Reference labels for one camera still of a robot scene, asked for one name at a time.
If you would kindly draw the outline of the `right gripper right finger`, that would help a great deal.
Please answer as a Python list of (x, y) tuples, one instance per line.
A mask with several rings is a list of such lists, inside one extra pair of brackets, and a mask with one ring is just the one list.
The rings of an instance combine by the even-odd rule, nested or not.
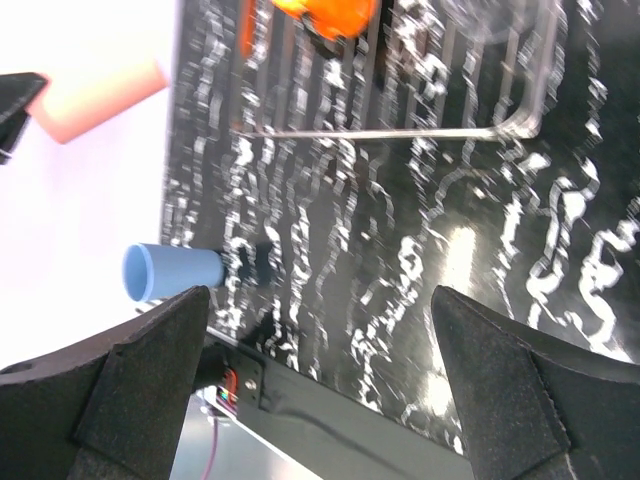
[(432, 320), (477, 479), (636, 479), (639, 368), (445, 286)]

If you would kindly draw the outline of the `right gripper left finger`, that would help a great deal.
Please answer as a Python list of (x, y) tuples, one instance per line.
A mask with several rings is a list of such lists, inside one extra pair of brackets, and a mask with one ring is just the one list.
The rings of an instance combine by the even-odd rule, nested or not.
[(4, 479), (166, 479), (201, 356), (206, 287), (1, 371)]

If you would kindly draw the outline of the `blue plastic cup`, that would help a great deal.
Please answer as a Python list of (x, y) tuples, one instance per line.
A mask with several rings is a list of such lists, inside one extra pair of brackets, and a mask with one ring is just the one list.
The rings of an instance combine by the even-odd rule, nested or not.
[(224, 270), (213, 250), (138, 243), (124, 254), (123, 284), (131, 300), (148, 302), (194, 286), (215, 288), (223, 282)]

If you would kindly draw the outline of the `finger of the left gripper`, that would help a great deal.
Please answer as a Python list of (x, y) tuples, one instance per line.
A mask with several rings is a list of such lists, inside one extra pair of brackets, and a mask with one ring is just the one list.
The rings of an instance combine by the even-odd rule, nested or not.
[(30, 119), (27, 108), (46, 87), (48, 81), (35, 72), (1, 75), (1, 164), (12, 156), (22, 131)]

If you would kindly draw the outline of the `pink plastic cup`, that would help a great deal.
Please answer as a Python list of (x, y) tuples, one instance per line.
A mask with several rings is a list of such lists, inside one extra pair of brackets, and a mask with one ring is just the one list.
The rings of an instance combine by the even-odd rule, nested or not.
[(104, 60), (57, 66), (27, 112), (46, 133), (66, 144), (166, 88), (154, 58)]

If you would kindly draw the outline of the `orange cup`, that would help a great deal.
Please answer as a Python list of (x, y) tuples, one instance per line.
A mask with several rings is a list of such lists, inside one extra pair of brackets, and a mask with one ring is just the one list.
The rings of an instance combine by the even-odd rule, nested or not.
[(361, 35), (379, 10), (374, 0), (273, 0), (280, 12), (298, 21), (324, 59), (341, 57), (346, 43)]

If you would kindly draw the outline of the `clear faceted glass tumbler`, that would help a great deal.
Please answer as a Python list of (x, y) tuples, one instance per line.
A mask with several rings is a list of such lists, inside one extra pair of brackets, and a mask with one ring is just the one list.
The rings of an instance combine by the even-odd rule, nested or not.
[(444, 0), (440, 4), (467, 40), (488, 45), (530, 29), (548, 10), (548, 1), (539, 0)]

